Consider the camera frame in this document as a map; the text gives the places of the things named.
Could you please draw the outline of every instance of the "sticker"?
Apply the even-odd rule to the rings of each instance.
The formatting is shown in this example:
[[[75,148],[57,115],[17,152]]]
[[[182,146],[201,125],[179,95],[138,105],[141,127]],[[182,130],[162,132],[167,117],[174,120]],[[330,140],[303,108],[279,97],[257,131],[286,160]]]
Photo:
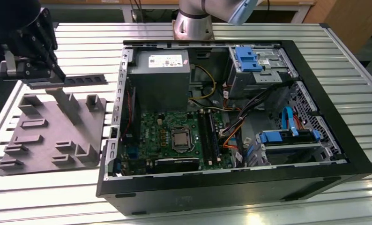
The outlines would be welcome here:
[[[269,60],[259,60],[259,64],[269,64]]]
[[[147,67],[182,67],[181,55],[151,55],[147,57]]]
[[[229,99],[229,92],[226,90],[222,91],[222,97],[225,99]]]
[[[238,152],[235,153],[235,158],[239,162],[242,162],[242,155]]]

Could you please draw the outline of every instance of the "yellow wire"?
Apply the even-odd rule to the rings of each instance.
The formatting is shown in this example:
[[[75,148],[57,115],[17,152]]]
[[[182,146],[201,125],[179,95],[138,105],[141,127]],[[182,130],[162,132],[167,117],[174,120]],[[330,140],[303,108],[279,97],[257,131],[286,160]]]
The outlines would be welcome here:
[[[210,93],[207,94],[207,95],[205,95],[205,96],[201,96],[201,97],[190,97],[189,99],[203,99],[203,98],[207,98],[210,95],[213,95],[213,93],[214,93],[214,90],[215,90],[215,81],[214,81],[214,79],[213,79],[213,76],[211,76],[211,74],[201,67],[201,66],[198,66],[198,65],[195,65],[195,67],[197,68],[199,68],[206,74],[207,74],[207,76],[210,77],[210,79],[211,79],[211,82],[213,82],[213,88],[211,88],[211,91],[210,91]]]

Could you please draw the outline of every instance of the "aluminum extrusion table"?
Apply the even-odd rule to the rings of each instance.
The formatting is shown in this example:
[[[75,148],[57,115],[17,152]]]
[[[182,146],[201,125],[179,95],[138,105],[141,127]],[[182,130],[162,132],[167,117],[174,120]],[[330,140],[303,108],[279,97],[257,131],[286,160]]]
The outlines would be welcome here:
[[[215,39],[290,39],[372,161],[372,77],[330,29],[317,24],[214,24]],[[106,105],[102,136],[107,137],[122,40],[171,39],[167,23],[71,23],[55,29],[58,64],[67,76],[103,73],[107,85],[65,88],[77,99],[98,94]],[[51,96],[15,84],[0,114],[0,159],[11,137],[25,93]],[[370,224],[372,175],[341,184],[303,201],[125,217],[95,198],[98,169],[0,177],[0,224]]]

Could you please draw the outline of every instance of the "gray 3d printed holder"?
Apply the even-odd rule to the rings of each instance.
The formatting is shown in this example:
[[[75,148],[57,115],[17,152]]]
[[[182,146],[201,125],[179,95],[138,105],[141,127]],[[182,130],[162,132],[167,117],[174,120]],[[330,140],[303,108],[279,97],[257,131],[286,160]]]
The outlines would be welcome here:
[[[61,88],[46,89],[55,102],[22,97],[22,111],[0,161],[0,175],[91,167],[99,161],[106,100],[97,95],[75,100]]]

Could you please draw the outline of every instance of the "black cable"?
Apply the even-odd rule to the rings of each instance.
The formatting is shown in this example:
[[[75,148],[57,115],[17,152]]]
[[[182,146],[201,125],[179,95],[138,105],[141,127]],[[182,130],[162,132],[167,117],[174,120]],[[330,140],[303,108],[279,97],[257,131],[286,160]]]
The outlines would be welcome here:
[[[134,6],[133,6],[131,0],[130,0],[130,12],[131,12],[131,14],[134,13]]]
[[[139,11],[141,11],[141,20],[143,22],[143,11],[142,11],[142,4],[141,4],[141,0],[138,0],[139,2]]]
[[[262,20],[263,23],[266,22],[267,15],[269,15],[269,11],[270,11],[270,0],[267,0],[267,9],[266,9],[265,18],[263,18],[263,20]]]
[[[277,84],[273,84],[270,87],[267,87],[259,94],[257,94],[250,100],[249,102],[246,103],[246,105],[242,107],[239,113],[238,113],[238,116],[237,116],[237,121],[230,125],[227,126],[222,133],[227,132],[231,128],[237,127],[239,125],[239,123],[243,121],[249,111],[257,107],[265,100],[266,98],[269,97],[270,93],[277,90],[278,88],[281,87],[286,87],[286,86],[290,86],[294,81],[298,80],[297,78],[293,78],[291,80],[286,81],[286,82],[282,82],[282,83],[277,83]]]
[[[139,13],[141,13],[141,22],[143,23],[142,10],[141,10],[141,7],[139,7],[139,5],[138,5],[138,3],[137,3],[137,0],[134,0],[134,3],[135,3],[135,5],[137,5],[138,11],[139,11]]]
[[[162,11],[161,16],[155,19],[155,21],[158,21],[162,18],[162,16],[165,15],[165,12],[166,12],[166,9]]]
[[[241,129],[237,130],[235,134],[234,134],[234,137],[235,137],[235,143],[237,143],[237,148],[238,148],[238,153],[242,155],[242,161],[238,165],[238,168],[239,167],[243,167],[243,164],[245,164],[245,152],[243,152],[243,144],[242,144],[242,132],[241,132]]]

